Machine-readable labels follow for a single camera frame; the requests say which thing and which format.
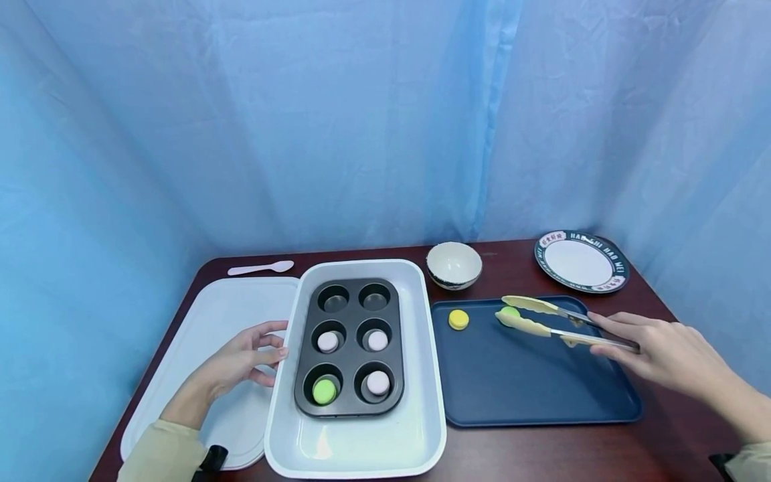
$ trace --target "white rectangular dish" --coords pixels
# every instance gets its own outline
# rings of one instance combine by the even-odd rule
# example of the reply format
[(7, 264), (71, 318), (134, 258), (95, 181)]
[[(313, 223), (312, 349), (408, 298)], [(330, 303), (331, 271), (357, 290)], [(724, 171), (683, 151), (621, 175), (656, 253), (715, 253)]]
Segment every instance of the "white rectangular dish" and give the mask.
[[(295, 404), (294, 379), (311, 294), (321, 283), (355, 278), (384, 278), (399, 293), (404, 394), (381, 416), (307, 416)], [(278, 368), (265, 429), (273, 470), (290, 478), (364, 479), (418, 475), (436, 465), (447, 428), (426, 280), (417, 265), (386, 259), (314, 266), (300, 278), (284, 340), (290, 354)]]

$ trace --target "white spoon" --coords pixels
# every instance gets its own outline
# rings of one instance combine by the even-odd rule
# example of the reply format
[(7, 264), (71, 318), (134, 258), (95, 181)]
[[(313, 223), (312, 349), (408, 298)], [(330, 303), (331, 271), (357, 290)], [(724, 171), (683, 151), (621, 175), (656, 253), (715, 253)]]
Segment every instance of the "white spoon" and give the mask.
[(283, 273), (289, 268), (295, 265), (294, 261), (276, 261), (272, 265), (262, 266), (240, 266), (239, 268), (230, 268), (227, 270), (228, 276), (246, 275), (247, 273), (254, 273), (255, 271), (263, 271), (265, 269), (272, 269), (277, 273)]

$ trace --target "fingers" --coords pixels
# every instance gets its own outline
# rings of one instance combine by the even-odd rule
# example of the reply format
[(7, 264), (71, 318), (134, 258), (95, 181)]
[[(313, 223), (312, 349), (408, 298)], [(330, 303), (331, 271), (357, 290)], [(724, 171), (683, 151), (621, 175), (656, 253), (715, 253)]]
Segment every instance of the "fingers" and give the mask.
[(251, 369), (249, 372), (249, 380), (262, 386), (273, 386), (276, 383), (276, 378), (256, 368)]
[(641, 355), (637, 355), (635, 353), (628, 352), (627, 350), (608, 345), (593, 345), (589, 348), (589, 351), (592, 355), (604, 356), (619, 362), (623, 366), (629, 368), (632, 372), (637, 373), (642, 378), (650, 379), (650, 366), (645, 361), (645, 358)]
[(260, 337), (259, 346), (273, 346), (275, 348), (281, 348), (284, 346), (284, 339), (277, 335), (264, 335)]
[(251, 329), (259, 333), (260, 335), (265, 335), (266, 333), (270, 332), (280, 332), (281, 330), (285, 330), (287, 328), (287, 325), (289, 322), (287, 320), (283, 321), (273, 321), (273, 322), (265, 322), (261, 323)]
[(620, 336), (633, 342), (640, 341), (638, 337), (643, 328), (640, 325), (617, 322), (610, 318), (605, 318), (603, 315), (598, 315), (597, 313), (589, 313), (589, 319), (597, 323), (606, 332), (613, 333), (616, 336)]
[(289, 354), (289, 348), (283, 347), (277, 350), (263, 350), (261, 352), (253, 351), (249, 352), (249, 354), (249, 364), (252, 366), (273, 365), (274, 363), (278, 363), (287, 357)]
[(615, 315), (610, 315), (609, 319), (614, 322), (625, 323), (626, 325), (654, 325), (658, 320), (646, 318), (644, 316), (635, 315), (632, 313), (620, 312)]
[(252, 326), (251, 328), (247, 328), (238, 335), (246, 336), (253, 342), (254, 340), (258, 340), (260, 337), (265, 336), (270, 332), (280, 332), (281, 330), (285, 330), (287, 328), (287, 324), (288, 322), (286, 320), (281, 322), (265, 322)]

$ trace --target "metal tongs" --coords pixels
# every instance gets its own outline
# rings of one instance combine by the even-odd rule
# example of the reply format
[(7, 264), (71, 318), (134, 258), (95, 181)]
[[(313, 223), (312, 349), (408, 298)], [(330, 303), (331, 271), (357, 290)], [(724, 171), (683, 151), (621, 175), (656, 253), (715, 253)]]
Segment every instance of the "metal tongs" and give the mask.
[[(535, 298), (527, 298), (525, 296), (504, 296), (503, 302), (514, 308), (522, 308), (536, 313), (544, 313), (546, 315), (557, 315), (563, 318), (567, 318), (573, 322), (576, 327), (580, 327), (584, 324), (594, 326), (597, 329), (603, 330), (597, 323), (591, 321), (586, 315), (581, 313), (572, 312), (570, 310), (560, 308), (559, 306), (552, 305), (549, 302), (542, 301)], [(612, 345), (618, 348), (628, 350), (633, 353), (639, 353), (640, 347), (633, 342), (616, 342), (613, 340), (605, 339), (599, 336), (584, 335), (576, 332), (565, 332), (563, 330), (551, 329), (548, 326), (534, 322), (533, 320), (522, 318), (517, 310), (503, 308), (495, 317), (506, 326), (518, 329), (522, 332), (530, 333), (535, 336), (552, 336), (558, 335), (562, 341), (568, 346), (573, 348), (576, 345)]]

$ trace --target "hand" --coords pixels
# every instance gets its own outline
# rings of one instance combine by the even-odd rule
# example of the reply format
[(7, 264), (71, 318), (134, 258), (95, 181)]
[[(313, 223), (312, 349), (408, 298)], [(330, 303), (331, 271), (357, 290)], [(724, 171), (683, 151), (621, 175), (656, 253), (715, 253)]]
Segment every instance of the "hand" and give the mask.
[(600, 327), (640, 345), (640, 354), (606, 345), (591, 352), (607, 356), (644, 379), (702, 401), (738, 376), (701, 333), (682, 323), (669, 323), (629, 313), (589, 318)]
[[(187, 377), (160, 418), (198, 430), (211, 404), (238, 383), (249, 379), (273, 386), (275, 379), (255, 366), (275, 369), (287, 357), (289, 349), (284, 347), (284, 340), (271, 334), (286, 328), (286, 321), (266, 322), (238, 333)], [(262, 346), (276, 349), (258, 351)]]

